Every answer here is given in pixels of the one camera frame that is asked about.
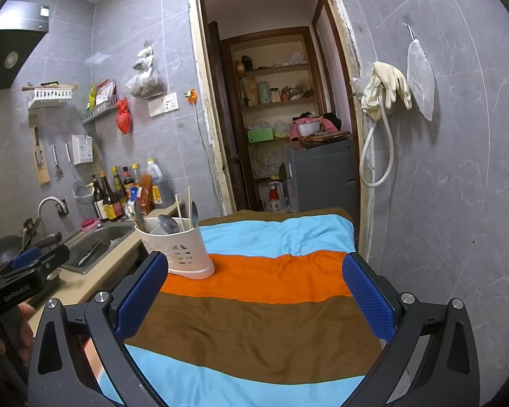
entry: orange stripe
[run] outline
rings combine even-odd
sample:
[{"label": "orange stripe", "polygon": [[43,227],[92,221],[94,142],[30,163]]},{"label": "orange stripe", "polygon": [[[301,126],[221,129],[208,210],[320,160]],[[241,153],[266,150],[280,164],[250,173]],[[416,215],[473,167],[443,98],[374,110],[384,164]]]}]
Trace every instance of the orange stripe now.
[{"label": "orange stripe", "polygon": [[169,274],[161,292],[188,297],[220,297],[252,303],[320,302],[351,296],[341,275],[345,253],[316,251],[277,258],[209,255],[215,273],[204,280]]}]

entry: red label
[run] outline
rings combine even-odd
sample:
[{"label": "red label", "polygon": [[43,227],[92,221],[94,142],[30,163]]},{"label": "red label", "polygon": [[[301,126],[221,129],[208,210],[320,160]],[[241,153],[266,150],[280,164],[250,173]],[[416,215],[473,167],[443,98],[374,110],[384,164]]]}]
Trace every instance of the red label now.
[{"label": "red label", "polygon": [[121,217],[124,214],[120,202],[115,202],[113,204],[113,212],[115,213],[116,217]]}]

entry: orange plug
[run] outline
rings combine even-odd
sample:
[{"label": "orange plug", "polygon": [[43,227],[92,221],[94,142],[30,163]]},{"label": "orange plug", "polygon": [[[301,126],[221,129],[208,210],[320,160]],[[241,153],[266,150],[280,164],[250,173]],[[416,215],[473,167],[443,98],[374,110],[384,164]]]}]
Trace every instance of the orange plug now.
[{"label": "orange plug", "polygon": [[196,90],[190,89],[185,93],[185,98],[187,98],[189,104],[196,104],[196,101],[198,100],[198,93],[196,93]]}]

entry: wall hook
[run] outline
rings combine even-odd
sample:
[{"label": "wall hook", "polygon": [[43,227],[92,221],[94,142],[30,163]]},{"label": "wall hook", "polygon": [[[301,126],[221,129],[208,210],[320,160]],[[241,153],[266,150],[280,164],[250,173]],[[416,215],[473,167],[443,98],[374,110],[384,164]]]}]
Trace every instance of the wall hook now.
[{"label": "wall hook", "polygon": [[411,39],[413,41],[416,40],[417,37],[415,37],[415,34],[413,33],[413,29],[411,29],[411,26],[409,25],[409,23],[403,23],[403,25],[409,29],[409,34],[411,35]]}]

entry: white hose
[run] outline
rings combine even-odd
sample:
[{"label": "white hose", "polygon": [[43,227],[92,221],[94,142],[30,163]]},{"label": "white hose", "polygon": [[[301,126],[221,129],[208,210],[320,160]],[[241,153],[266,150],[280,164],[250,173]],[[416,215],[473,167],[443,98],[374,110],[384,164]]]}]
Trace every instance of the white hose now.
[{"label": "white hose", "polygon": [[373,124],[370,127],[370,131],[367,134],[367,139],[364,143],[364,148],[362,149],[362,155],[360,156],[360,181],[368,188],[378,187],[379,185],[381,185],[381,183],[383,183],[385,180],[387,180],[387,177],[390,174],[390,170],[392,170],[392,164],[394,164],[394,142],[392,141],[392,133],[390,132],[387,114],[385,113],[385,102],[384,102],[384,96],[382,93],[379,95],[379,108],[381,109],[381,118],[383,119],[383,124],[385,126],[385,130],[387,130],[387,137],[388,137],[388,141],[389,141],[390,160],[389,160],[389,165],[387,167],[387,170],[385,171],[385,174],[377,182],[370,183],[364,178],[364,163],[366,161],[367,148],[370,144],[370,141],[373,138],[373,132],[375,131],[375,127],[377,126],[377,121],[373,121]]}]

